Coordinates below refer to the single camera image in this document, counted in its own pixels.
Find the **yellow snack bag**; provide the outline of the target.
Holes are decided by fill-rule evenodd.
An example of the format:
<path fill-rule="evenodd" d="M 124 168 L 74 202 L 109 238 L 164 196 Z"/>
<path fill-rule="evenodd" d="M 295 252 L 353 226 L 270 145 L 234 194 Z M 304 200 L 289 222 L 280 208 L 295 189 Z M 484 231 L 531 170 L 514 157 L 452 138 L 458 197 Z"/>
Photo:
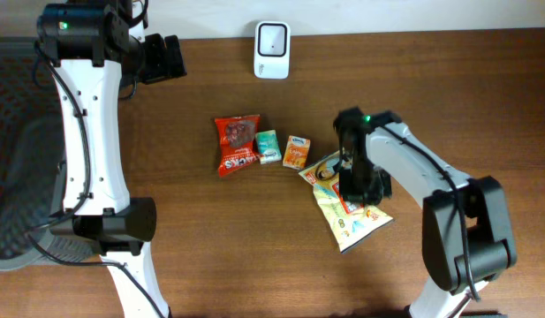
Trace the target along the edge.
<path fill-rule="evenodd" d="M 339 193 L 339 152 L 324 156 L 299 172 L 313 187 L 318 207 L 344 254 L 394 219 L 372 205 L 345 201 Z"/>

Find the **orange tissue pack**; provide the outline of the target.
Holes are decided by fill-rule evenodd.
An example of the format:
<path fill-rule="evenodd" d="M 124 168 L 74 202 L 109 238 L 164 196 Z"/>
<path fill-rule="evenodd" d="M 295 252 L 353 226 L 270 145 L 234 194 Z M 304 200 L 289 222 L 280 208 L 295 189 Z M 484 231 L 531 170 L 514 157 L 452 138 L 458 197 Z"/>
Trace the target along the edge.
<path fill-rule="evenodd" d="M 307 161 L 311 140 L 290 135 L 286 144 L 283 166 L 303 170 Z"/>

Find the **teal tissue pack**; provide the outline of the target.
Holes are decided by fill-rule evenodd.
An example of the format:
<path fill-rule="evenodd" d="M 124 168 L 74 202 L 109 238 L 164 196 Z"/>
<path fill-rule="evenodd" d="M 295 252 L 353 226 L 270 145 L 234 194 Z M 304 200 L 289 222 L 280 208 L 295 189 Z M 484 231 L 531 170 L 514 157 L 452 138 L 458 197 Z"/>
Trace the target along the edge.
<path fill-rule="evenodd" d="M 255 141 L 261 164 L 275 163 L 282 160 L 275 130 L 256 133 Z"/>

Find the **red snack bag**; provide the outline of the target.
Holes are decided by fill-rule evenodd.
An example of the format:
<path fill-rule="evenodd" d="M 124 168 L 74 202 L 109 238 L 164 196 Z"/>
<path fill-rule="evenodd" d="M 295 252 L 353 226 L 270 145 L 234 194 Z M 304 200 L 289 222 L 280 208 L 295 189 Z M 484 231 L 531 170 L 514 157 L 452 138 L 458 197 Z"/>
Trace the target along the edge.
<path fill-rule="evenodd" d="M 260 119 L 259 115 L 215 119 L 221 149 L 218 167 L 221 178 L 259 160 L 254 151 L 254 140 Z"/>

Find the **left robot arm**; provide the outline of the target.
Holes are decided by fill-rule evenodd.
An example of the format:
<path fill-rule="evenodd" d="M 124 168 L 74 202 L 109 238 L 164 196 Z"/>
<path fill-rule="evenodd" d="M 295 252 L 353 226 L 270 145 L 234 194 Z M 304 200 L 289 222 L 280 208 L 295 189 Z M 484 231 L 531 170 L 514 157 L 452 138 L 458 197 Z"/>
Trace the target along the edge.
<path fill-rule="evenodd" d="M 126 186 L 118 130 L 123 88 L 185 76 L 176 36 L 147 34 L 146 1 L 48 4 L 37 20 L 38 57 L 50 71 L 64 127 L 61 208 L 44 229 L 88 245 L 127 317 L 168 317 L 151 254 L 156 206 Z"/>

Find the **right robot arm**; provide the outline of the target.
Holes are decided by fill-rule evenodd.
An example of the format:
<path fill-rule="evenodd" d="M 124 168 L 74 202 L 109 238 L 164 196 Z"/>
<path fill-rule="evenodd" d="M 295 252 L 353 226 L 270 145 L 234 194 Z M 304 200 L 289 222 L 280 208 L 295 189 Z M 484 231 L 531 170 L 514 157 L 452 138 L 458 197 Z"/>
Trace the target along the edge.
<path fill-rule="evenodd" d="M 428 280 L 404 317 L 459 317 L 480 292 L 517 262 L 501 184 L 473 178 L 421 143 L 394 112 L 342 110 L 333 122 L 345 201 L 376 206 L 396 180 L 422 210 L 421 253 Z"/>

